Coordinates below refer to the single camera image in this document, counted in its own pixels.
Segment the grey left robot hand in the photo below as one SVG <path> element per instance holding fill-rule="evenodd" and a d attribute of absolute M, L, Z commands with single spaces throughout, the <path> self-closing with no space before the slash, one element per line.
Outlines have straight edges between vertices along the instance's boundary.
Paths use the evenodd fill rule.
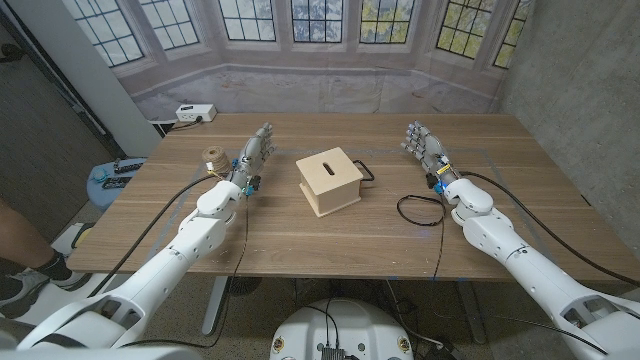
<path fill-rule="evenodd" d="M 228 175 L 227 180 L 240 188 L 253 186 L 258 189 L 259 174 L 263 169 L 264 163 L 277 148 L 271 137 L 272 125 L 266 122 L 249 138 L 244 148 L 240 151 L 238 162 Z"/>

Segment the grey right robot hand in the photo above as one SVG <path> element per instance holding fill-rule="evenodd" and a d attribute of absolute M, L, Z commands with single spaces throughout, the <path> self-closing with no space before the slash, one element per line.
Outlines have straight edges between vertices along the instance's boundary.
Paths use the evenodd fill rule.
<path fill-rule="evenodd" d="M 408 125 L 401 147 L 419 161 L 429 179 L 440 183 L 443 188 L 460 178 L 444 146 L 420 122 L 414 121 Z"/>

